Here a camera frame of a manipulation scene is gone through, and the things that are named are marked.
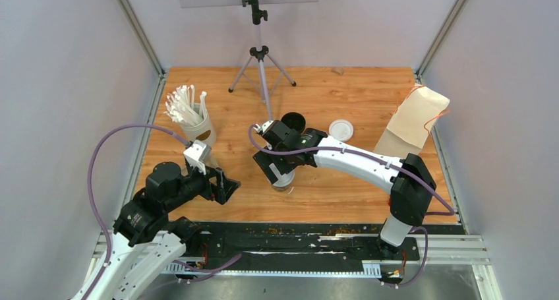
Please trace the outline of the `white plastic cup lid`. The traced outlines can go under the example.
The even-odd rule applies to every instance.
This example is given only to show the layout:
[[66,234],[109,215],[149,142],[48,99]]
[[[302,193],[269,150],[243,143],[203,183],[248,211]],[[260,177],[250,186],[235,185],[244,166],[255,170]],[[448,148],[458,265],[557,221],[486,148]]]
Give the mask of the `white plastic cup lid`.
[[294,178],[295,178],[295,171],[290,171],[289,173],[280,173],[280,171],[278,170],[278,168],[276,167],[275,164],[270,164],[270,169],[272,170],[272,173],[274,174],[276,181],[272,184],[288,184],[293,182]]

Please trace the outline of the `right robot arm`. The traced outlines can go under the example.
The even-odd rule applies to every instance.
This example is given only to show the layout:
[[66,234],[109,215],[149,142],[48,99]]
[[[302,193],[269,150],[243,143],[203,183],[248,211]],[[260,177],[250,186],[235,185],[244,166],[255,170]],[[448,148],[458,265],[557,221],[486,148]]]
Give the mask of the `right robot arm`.
[[403,240],[422,225],[436,193],[436,184],[418,155],[379,155],[350,146],[324,131],[307,128],[299,132],[278,120],[251,125],[251,140],[254,134],[266,144],[253,158],[275,188],[288,187],[295,169],[308,165],[346,173],[387,193],[390,215],[376,241],[376,249],[384,258],[394,258],[402,251]]

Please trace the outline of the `black coffee cup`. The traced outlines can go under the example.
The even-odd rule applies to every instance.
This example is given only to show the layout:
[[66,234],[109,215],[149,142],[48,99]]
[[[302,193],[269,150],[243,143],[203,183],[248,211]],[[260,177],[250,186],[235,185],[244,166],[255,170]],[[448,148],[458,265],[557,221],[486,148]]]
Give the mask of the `black coffee cup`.
[[292,187],[291,183],[288,184],[272,184],[272,188],[276,191],[282,192],[287,191]]

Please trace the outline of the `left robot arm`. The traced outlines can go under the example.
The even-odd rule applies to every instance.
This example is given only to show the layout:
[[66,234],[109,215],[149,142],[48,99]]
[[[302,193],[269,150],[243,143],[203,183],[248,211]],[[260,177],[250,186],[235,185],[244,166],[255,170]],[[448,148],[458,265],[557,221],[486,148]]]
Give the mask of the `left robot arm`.
[[122,207],[105,260],[75,299],[138,299],[168,264],[201,250],[201,228],[186,217],[171,221],[169,213],[197,196],[225,204],[241,183],[218,167],[205,173],[188,167],[187,172],[183,175],[174,162],[155,166],[144,188]]

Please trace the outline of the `black paper cup stack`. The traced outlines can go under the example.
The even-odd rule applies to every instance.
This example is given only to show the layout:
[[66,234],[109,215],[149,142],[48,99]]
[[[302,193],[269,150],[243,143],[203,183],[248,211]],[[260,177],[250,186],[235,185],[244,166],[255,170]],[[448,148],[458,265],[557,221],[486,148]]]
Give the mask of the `black paper cup stack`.
[[306,119],[305,117],[297,112],[289,112],[282,116],[281,122],[284,123],[290,129],[297,131],[298,133],[302,133],[306,127]]

